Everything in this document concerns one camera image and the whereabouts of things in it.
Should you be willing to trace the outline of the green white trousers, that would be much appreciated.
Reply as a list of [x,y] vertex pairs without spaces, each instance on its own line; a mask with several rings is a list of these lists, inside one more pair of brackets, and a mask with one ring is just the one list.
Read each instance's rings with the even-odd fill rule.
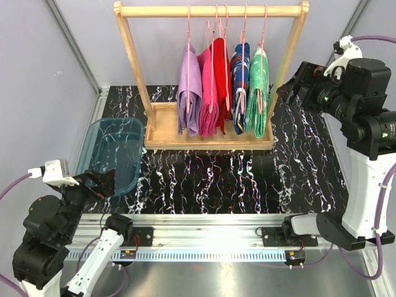
[[269,102],[269,64],[266,52],[258,47],[251,59],[249,95],[245,115],[246,132],[254,130],[257,138],[265,134]]

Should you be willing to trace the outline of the pink wire hanger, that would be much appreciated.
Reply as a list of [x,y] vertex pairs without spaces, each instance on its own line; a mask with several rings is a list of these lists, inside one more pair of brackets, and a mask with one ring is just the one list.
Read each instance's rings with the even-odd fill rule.
[[261,38],[261,43],[260,43],[260,85],[259,85],[259,89],[257,90],[257,101],[258,101],[258,108],[259,108],[259,114],[262,114],[262,110],[263,110],[263,91],[262,91],[262,79],[263,79],[263,54],[264,54],[264,44],[265,44],[265,31],[266,31],[266,27],[267,27],[267,18],[268,18],[268,5],[264,6],[264,26],[263,26],[263,30],[262,30],[262,38]]

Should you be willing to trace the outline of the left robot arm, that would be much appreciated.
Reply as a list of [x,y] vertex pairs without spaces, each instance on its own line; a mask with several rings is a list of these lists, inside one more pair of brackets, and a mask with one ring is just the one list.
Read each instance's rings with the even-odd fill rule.
[[87,170],[68,176],[59,168],[40,170],[43,182],[61,197],[43,196],[31,205],[23,222],[22,244],[12,260],[14,276],[28,296],[91,296],[111,256],[131,240],[131,219],[120,214],[107,218],[97,245],[64,288],[60,278],[84,208],[91,200],[114,194],[116,171]]

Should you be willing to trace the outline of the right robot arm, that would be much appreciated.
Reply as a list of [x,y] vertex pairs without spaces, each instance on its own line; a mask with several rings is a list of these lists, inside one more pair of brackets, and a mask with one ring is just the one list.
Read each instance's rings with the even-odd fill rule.
[[295,75],[277,89],[288,105],[297,101],[306,111],[327,113],[341,125],[351,157],[351,182],[343,213],[324,212],[288,219],[291,234],[321,236],[353,251],[367,242],[390,244],[387,204],[395,174],[395,113],[384,108],[391,70],[384,62],[353,58],[344,66],[322,67],[302,62]]

